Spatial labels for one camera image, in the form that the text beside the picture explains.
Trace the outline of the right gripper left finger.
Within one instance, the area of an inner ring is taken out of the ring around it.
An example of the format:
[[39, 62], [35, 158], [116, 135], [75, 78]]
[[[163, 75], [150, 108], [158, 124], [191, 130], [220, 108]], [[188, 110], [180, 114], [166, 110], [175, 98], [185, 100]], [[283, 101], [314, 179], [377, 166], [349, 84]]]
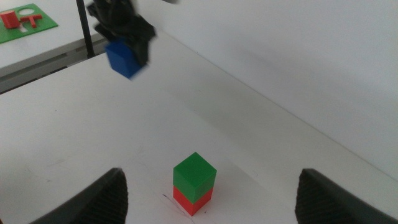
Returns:
[[33, 222], [125, 224], [127, 211], [128, 191], [125, 173], [120, 168], [112, 168], [70, 200]]

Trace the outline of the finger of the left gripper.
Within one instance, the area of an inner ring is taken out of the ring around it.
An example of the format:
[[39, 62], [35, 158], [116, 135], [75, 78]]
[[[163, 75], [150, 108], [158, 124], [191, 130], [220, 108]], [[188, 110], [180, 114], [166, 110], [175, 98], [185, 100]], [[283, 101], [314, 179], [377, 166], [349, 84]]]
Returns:
[[140, 66], [147, 64], [149, 60], [149, 41], [136, 39], [132, 43], [132, 49]]

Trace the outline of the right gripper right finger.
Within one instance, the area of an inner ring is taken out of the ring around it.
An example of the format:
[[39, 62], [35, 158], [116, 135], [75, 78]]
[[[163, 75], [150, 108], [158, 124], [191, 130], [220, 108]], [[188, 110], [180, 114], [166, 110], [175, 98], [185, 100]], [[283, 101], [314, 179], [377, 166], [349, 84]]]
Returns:
[[303, 169], [299, 176], [295, 216], [299, 224], [397, 224], [315, 169]]

